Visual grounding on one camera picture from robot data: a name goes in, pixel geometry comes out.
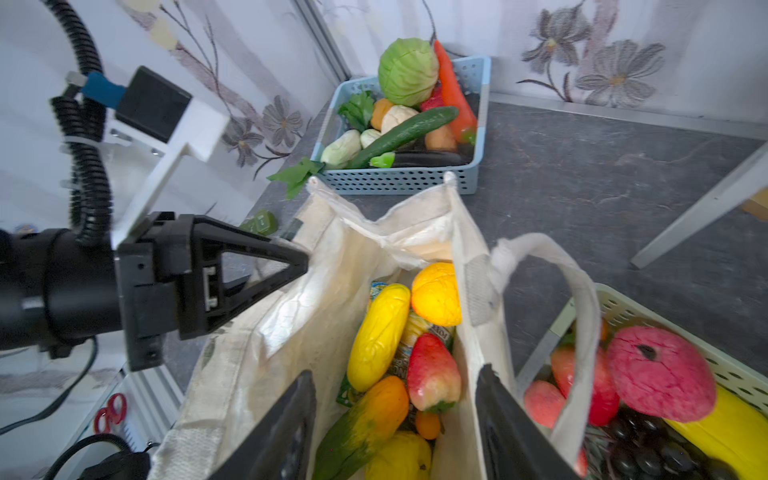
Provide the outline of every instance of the scissors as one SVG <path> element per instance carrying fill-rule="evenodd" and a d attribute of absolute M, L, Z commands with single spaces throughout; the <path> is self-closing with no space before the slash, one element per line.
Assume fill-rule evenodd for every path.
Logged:
<path fill-rule="evenodd" d="M 118 399 L 120 402 L 118 402 L 118 407 L 115 408 L 115 400 Z M 94 417 L 94 433 L 109 433 L 111 431 L 110 425 L 120 425 L 125 420 L 127 411 L 128 403 L 125 401 L 125 395 L 115 393 L 109 397 L 107 406 L 96 412 Z"/>

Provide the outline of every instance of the white vegetable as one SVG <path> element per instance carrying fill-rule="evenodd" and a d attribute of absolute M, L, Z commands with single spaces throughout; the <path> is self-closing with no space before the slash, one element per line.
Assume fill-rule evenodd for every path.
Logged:
<path fill-rule="evenodd" d="M 369 128 L 368 130 L 360 134 L 360 144 L 363 148 L 368 148 L 370 144 L 378 140 L 382 136 L 382 133 L 375 128 Z"/>
<path fill-rule="evenodd" d="M 341 170 L 361 150 L 360 133 L 348 130 L 323 150 L 320 161 L 327 165 L 328 170 Z"/>
<path fill-rule="evenodd" d="M 382 119 L 382 133 L 385 134 L 416 114 L 418 114 L 418 111 L 410 107 L 393 105 Z"/>

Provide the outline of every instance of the grape bunch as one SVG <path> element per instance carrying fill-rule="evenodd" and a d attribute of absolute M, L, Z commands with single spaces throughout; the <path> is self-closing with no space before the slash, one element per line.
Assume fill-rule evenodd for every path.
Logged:
<path fill-rule="evenodd" d="M 604 429 L 614 443 L 603 480 L 738 480 L 728 464 L 708 458 L 658 417 L 624 407 Z"/>

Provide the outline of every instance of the eggplant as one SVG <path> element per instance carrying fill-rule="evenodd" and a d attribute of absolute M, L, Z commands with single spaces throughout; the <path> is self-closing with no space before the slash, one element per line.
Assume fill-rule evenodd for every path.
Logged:
<path fill-rule="evenodd" d="M 447 151 L 396 151 L 386 152 L 371 159 L 371 167 L 460 167 L 470 163 L 467 158 Z"/>

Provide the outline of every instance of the white canvas bag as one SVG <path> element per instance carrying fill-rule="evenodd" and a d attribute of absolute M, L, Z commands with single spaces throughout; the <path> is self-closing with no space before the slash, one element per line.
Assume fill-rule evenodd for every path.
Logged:
<path fill-rule="evenodd" d="M 462 397 L 443 416 L 432 478 L 486 478 L 475 410 L 480 368 L 491 363 L 516 398 L 502 292 L 518 263 L 534 255 L 556 264 L 576 299 L 574 386 L 549 440 L 573 465 L 590 405 L 600 334 L 594 284 L 552 239 L 530 233 L 500 240 L 489 253 L 466 210 L 453 173 L 443 185 L 406 198 L 377 221 L 313 177 L 294 248 L 310 255 L 308 272 L 238 316 L 209 341 L 195 369 L 179 420 L 154 459 L 151 479 L 206 478 L 225 461 L 304 369 L 312 371 L 317 445 L 345 412 L 336 403 L 349 352 L 366 313 L 370 284 L 403 281 L 435 261 L 452 261 L 462 303 L 453 354 Z M 353 478 L 362 478 L 362 469 Z"/>

